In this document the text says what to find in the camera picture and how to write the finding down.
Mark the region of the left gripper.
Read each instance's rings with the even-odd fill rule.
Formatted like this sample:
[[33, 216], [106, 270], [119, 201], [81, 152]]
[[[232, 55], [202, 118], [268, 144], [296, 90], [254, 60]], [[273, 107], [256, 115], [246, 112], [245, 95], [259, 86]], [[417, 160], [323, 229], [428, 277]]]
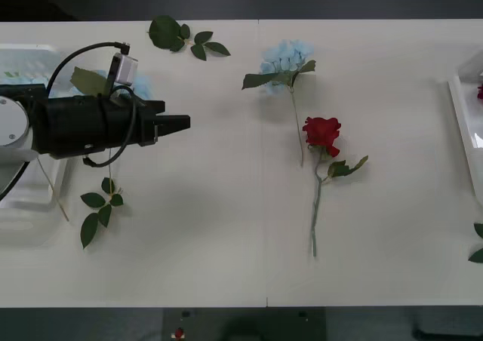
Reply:
[[[104, 130], [100, 135], [100, 151], [120, 147], [125, 141], [132, 119], [132, 102], [128, 97], [121, 98], [121, 104], [106, 98], [100, 99]], [[188, 115], [157, 115], [165, 111], [162, 100], [137, 101], [134, 128], [128, 145], [154, 145], [161, 137], [187, 130], [191, 127]]]

